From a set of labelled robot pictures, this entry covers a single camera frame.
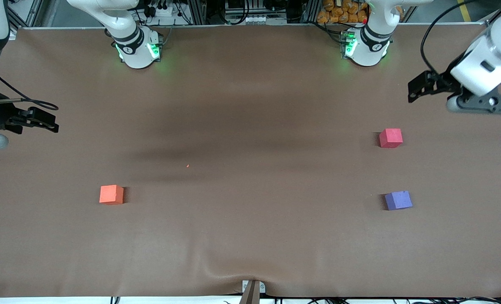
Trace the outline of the brown wooden bar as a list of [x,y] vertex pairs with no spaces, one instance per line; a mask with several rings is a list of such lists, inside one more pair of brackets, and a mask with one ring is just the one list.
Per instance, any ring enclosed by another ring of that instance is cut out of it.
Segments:
[[243,280],[239,304],[260,304],[261,287],[262,282],[258,280]]

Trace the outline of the red foam block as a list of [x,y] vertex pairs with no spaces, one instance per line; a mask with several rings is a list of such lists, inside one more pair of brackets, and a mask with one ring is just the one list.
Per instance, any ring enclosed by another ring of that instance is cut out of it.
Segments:
[[402,131],[399,128],[386,128],[378,135],[381,148],[393,149],[404,143]]

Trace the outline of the metal clamp bracket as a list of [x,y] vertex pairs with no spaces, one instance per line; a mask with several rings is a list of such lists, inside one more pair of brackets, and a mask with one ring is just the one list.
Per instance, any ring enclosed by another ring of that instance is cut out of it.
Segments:
[[[259,290],[259,293],[266,293],[266,285],[262,281],[253,280],[253,282],[255,282],[254,287]],[[241,293],[244,293],[249,285],[252,285],[252,282],[250,280],[243,280]]]

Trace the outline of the orange foam block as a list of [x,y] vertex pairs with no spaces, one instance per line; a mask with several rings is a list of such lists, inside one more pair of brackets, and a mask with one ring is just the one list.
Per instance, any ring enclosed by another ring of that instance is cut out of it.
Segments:
[[119,185],[102,185],[100,187],[100,204],[121,205],[124,203],[124,188]]

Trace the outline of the brown table cloth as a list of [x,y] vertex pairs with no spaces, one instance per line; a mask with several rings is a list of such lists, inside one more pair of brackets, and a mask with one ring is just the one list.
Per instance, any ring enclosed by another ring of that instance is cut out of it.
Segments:
[[[0,75],[59,106],[0,149],[0,297],[501,296],[501,115],[407,102],[425,26],[362,68],[312,25],[20,30]],[[379,146],[399,128],[404,143]],[[121,205],[100,187],[124,188]],[[409,191],[413,206],[387,210]]]

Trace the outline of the purple foam block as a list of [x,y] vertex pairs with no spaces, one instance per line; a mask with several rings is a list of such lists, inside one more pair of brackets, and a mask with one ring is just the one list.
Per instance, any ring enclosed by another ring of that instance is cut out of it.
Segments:
[[413,203],[409,191],[392,192],[384,195],[387,210],[411,208]]

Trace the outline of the white power strip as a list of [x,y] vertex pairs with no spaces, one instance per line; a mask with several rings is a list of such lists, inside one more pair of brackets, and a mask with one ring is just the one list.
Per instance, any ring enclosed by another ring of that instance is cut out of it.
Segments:
[[146,17],[165,17],[171,18],[174,16],[175,6],[173,2],[158,2],[150,3],[144,9]]

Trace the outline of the bag of orange snacks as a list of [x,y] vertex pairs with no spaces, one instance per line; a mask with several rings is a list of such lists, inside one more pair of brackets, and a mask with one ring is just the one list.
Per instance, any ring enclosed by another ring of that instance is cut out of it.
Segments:
[[325,23],[366,23],[370,6],[363,0],[322,0],[316,22]]

